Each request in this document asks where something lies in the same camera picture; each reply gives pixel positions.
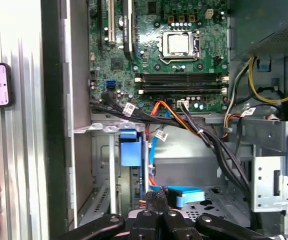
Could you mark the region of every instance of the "ram slot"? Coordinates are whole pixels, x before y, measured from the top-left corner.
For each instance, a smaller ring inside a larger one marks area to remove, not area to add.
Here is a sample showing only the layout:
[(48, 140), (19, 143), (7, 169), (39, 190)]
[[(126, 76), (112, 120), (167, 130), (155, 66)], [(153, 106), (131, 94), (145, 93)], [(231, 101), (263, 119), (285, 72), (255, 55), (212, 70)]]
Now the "ram slot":
[(216, 73), (178, 73), (178, 74), (143, 74), (143, 82), (149, 85), (157, 84), (190, 84), (216, 83), (219, 75)]
[(149, 85), (139, 91), (141, 94), (220, 94), (225, 88), (223, 84), (218, 85)]
[(114, 1), (108, 0), (108, 43), (115, 45)]

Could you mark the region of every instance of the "pcie slot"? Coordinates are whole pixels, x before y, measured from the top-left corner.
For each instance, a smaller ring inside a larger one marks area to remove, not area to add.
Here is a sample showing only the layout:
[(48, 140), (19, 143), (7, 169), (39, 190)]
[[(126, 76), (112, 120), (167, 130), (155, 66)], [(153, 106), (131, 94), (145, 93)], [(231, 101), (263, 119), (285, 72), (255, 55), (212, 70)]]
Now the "pcie slot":
[(108, 0), (108, 43), (111, 45), (115, 44), (114, 1)]
[(212, 83), (217, 82), (216, 73), (183, 73), (183, 74), (143, 74), (142, 80), (147, 84), (171, 83)]

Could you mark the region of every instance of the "cable label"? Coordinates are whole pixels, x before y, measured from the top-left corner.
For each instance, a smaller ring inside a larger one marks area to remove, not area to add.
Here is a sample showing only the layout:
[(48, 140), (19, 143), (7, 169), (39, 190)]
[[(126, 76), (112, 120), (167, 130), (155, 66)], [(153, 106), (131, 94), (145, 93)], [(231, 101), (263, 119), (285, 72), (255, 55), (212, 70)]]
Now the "cable label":
[(165, 142), (166, 138), (168, 137), (167, 133), (164, 133), (162, 130), (157, 130), (155, 137), (158, 139), (161, 139), (163, 142)]
[(123, 114), (127, 117), (130, 117), (133, 114), (135, 108), (136, 108), (135, 105), (128, 102), (124, 107)]
[(253, 113), (255, 112), (255, 110), (256, 110), (256, 107), (251, 107), (251, 108), (245, 110), (245, 111), (241, 114), (241, 117), (251, 116), (251, 115), (253, 115)]

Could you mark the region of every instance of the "capacitor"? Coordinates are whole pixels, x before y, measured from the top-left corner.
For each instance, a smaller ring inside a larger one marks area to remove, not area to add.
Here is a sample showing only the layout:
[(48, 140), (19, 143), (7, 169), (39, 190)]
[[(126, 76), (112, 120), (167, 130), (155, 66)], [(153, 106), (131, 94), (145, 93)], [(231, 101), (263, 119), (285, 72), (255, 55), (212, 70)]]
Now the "capacitor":
[(119, 25), (119, 27), (120, 27), (120, 28), (122, 28), (122, 27), (123, 27), (123, 25), (124, 25), (124, 22), (123, 22), (123, 17), (122, 17), (122, 16), (120, 16), (120, 17), (119, 17), (119, 20), (118, 20), (118, 25)]

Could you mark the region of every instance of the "metal screw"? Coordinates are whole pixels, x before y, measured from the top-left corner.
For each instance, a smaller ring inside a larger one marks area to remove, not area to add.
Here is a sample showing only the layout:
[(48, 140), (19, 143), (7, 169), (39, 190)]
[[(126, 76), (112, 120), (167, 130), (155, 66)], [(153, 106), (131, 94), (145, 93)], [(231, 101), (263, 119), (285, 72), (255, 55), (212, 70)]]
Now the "metal screw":
[(111, 221), (111, 222), (118, 222), (119, 219), (118, 219), (117, 217), (113, 217), (113, 218), (110, 219), (110, 221)]
[(175, 217), (176, 216), (176, 212), (175, 211), (169, 211), (168, 215), (170, 215), (172, 217)]
[(151, 216), (152, 214), (151, 214), (150, 212), (148, 212), (148, 211), (145, 211), (145, 212), (143, 213), (143, 215), (144, 215), (144, 216)]
[(202, 220), (203, 220), (204, 222), (207, 222), (207, 223), (212, 222), (212, 219), (211, 219), (210, 217), (208, 217), (208, 216), (202, 216)]

